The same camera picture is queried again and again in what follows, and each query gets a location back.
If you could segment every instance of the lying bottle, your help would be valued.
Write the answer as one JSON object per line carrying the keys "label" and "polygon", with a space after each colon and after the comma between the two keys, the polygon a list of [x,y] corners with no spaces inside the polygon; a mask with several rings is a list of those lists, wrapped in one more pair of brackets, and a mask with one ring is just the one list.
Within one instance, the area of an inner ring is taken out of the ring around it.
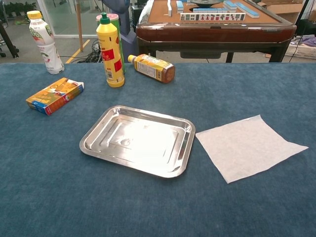
{"label": "lying bottle", "polygon": [[139,56],[129,55],[128,61],[134,64],[134,67],[140,73],[148,75],[163,83],[169,83],[174,79],[175,67],[168,62],[141,54]]}

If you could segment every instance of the wooden pole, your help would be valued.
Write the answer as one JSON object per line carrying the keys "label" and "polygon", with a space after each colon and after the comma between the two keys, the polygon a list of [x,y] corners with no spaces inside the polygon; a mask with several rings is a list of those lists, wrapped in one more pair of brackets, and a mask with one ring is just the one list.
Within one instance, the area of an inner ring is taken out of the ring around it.
{"label": "wooden pole", "polygon": [[78,34],[79,34],[80,51],[83,52],[82,30],[81,30],[81,15],[80,15],[80,3],[79,3],[79,0],[76,0],[76,14],[77,14],[77,26],[78,26]]}

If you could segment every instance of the plastic bottle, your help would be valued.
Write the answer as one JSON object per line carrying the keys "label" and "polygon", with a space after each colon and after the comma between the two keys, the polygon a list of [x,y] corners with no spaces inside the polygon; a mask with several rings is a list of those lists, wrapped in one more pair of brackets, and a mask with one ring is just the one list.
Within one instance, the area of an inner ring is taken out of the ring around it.
{"label": "plastic bottle", "polygon": [[141,54],[137,57],[129,55],[128,61],[134,64],[137,71],[163,83],[169,83],[174,79],[175,67],[171,63],[146,54]]}
{"label": "plastic bottle", "polygon": [[[122,41],[120,39],[120,33],[119,33],[119,15],[117,14],[113,14],[113,13],[109,13],[107,14],[107,16],[110,19],[110,22],[117,28],[118,30],[118,39],[119,39],[119,51],[120,51],[120,58],[122,60],[122,64],[123,64],[123,73],[125,74],[125,64],[124,64],[124,56],[123,56],[123,48],[122,48]],[[96,19],[98,22],[98,26],[100,25],[100,19],[102,18],[102,15],[97,15]]]}
{"label": "plastic bottle", "polygon": [[39,11],[28,11],[27,15],[31,21],[31,34],[39,47],[48,72],[51,74],[61,73],[65,68],[58,55],[50,26],[42,20]]}
{"label": "plastic bottle", "polygon": [[97,28],[97,35],[109,86],[123,86],[124,74],[119,51],[118,30],[110,22],[106,13],[102,13],[100,25]]}

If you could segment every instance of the stainless steel tray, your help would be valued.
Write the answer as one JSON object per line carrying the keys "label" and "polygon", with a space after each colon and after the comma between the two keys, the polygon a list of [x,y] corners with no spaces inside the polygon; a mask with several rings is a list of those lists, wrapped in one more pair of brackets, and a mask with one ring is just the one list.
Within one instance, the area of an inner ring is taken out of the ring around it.
{"label": "stainless steel tray", "polygon": [[93,157],[172,178],[186,169],[195,131],[183,118],[114,106],[84,135],[80,149]]}

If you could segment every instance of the red label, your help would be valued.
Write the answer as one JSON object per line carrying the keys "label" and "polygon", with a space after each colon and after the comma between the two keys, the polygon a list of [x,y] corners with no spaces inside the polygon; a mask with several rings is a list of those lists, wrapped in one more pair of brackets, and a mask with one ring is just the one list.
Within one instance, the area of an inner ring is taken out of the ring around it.
{"label": "red label", "polygon": [[116,63],[114,63],[115,72],[122,68],[122,61],[119,59]]}
{"label": "red label", "polygon": [[114,59],[113,49],[102,51],[102,58],[105,61],[109,61],[109,60]]}

